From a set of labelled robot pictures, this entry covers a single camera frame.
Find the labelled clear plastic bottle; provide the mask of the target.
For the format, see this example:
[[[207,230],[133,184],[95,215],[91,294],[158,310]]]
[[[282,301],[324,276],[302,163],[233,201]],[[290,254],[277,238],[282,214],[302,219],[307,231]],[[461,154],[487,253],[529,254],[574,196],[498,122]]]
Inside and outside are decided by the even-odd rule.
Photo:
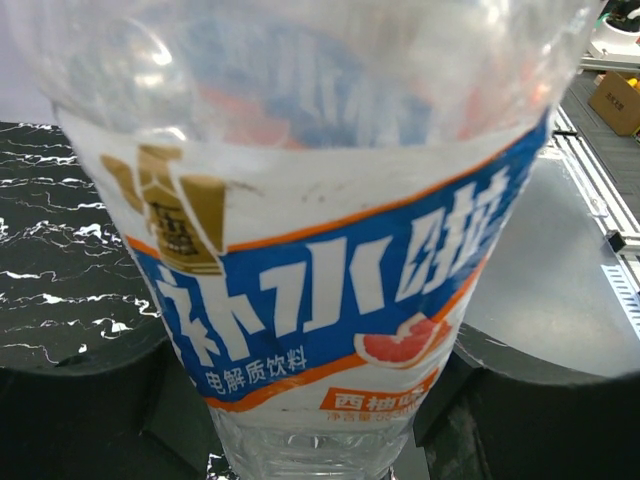
[[[597,1],[10,1],[243,479],[379,479]]]

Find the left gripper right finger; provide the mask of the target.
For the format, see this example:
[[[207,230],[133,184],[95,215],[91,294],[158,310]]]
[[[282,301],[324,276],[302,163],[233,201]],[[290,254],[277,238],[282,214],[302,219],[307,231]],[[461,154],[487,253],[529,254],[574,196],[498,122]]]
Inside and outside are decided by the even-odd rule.
[[[639,375],[562,367],[462,325],[413,431],[433,479],[636,479]]]

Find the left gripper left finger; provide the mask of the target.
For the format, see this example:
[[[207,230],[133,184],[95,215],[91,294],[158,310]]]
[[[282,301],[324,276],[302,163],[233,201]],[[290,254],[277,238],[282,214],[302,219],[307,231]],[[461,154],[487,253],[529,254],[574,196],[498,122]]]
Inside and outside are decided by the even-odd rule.
[[[4,479],[205,479],[222,453],[168,341],[1,371]]]

